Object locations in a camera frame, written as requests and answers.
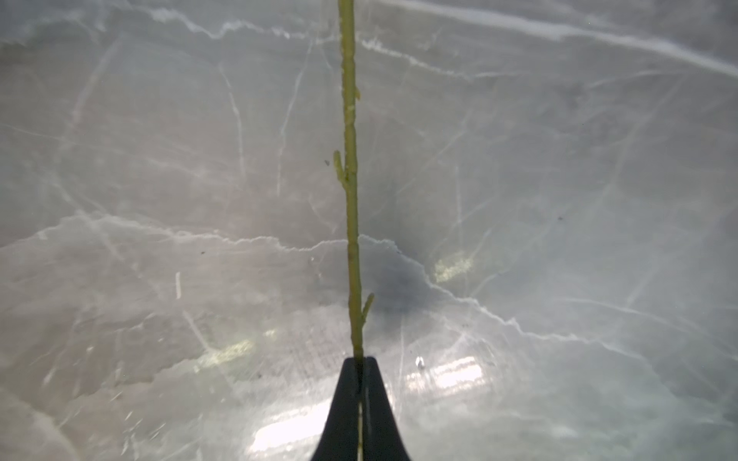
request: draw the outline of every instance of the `green plant stem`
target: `green plant stem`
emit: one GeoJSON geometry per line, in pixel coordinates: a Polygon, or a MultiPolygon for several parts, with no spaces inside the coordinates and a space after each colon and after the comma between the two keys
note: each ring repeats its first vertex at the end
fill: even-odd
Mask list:
{"type": "Polygon", "coordinates": [[[341,23],[342,86],[343,86],[343,122],[345,162],[342,166],[340,152],[334,152],[334,166],[338,180],[346,192],[346,233],[348,236],[348,317],[351,321],[351,344],[354,346],[354,357],[361,362],[364,359],[362,329],[374,300],[370,294],[362,309],[362,281],[359,272],[359,197],[356,187],[356,64],[354,53],[356,39],[354,37],[354,0],[338,0],[338,12],[341,23]]]}

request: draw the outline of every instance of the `gray background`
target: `gray background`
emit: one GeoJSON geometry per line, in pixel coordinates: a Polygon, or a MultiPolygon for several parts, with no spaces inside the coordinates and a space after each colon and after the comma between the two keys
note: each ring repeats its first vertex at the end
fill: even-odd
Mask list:
{"type": "MultiPolygon", "coordinates": [[[[413,459],[738,459],[736,3],[356,17],[413,459]]],[[[334,2],[6,0],[0,36],[0,459],[307,459],[351,349],[334,2]]]]}

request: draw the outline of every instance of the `stem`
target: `stem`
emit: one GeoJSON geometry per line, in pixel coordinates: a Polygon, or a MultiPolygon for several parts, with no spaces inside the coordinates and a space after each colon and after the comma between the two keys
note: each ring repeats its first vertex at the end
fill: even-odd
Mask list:
{"type": "Polygon", "coordinates": [[[348,237],[348,317],[351,321],[351,343],[354,346],[354,357],[361,362],[364,359],[362,327],[366,314],[371,306],[371,294],[362,310],[362,281],[359,273],[359,197],[356,187],[356,64],[354,53],[356,39],[354,37],[354,0],[338,0],[338,12],[341,23],[342,85],[343,85],[343,122],[345,161],[341,165],[340,153],[334,154],[334,166],[341,185],[346,191],[346,233],[348,237]]]}

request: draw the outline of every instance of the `black clamp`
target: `black clamp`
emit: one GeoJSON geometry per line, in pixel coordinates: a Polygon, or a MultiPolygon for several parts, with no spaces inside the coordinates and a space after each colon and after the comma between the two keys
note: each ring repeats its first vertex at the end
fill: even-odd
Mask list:
{"type": "Polygon", "coordinates": [[[333,403],[312,461],[356,461],[359,407],[364,461],[410,461],[374,357],[343,361],[333,403]]]}

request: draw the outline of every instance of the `bright light spot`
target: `bright light spot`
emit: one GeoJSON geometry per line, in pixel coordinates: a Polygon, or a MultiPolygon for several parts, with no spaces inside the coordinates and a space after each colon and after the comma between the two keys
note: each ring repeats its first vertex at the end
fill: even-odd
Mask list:
{"type": "Polygon", "coordinates": [[[463,257],[461,253],[439,260],[435,264],[435,282],[448,282],[454,277],[469,272],[472,269],[473,262],[471,258],[463,257]]]}
{"type": "MultiPolygon", "coordinates": [[[[264,426],[256,432],[254,443],[249,447],[249,452],[255,453],[281,447],[320,434],[323,431],[323,426],[325,426],[325,420],[328,419],[330,408],[331,401],[324,401],[315,406],[298,410],[298,413],[302,413],[300,416],[293,416],[264,426]]],[[[294,413],[288,412],[282,417],[294,413]]]]}
{"type": "Polygon", "coordinates": [[[384,391],[387,393],[387,400],[390,402],[390,408],[392,411],[395,411],[395,393],[392,392],[392,388],[387,383],[384,383],[384,391]]]}
{"type": "Polygon", "coordinates": [[[247,352],[254,347],[254,343],[245,339],[236,344],[231,344],[222,350],[217,350],[213,353],[207,354],[198,360],[198,363],[203,368],[217,367],[220,364],[236,360],[239,357],[243,357],[247,352]]]}
{"type": "Polygon", "coordinates": [[[405,386],[414,392],[441,389],[456,393],[483,384],[482,367],[474,357],[464,357],[448,364],[431,368],[428,373],[414,372],[405,376],[405,386]]]}

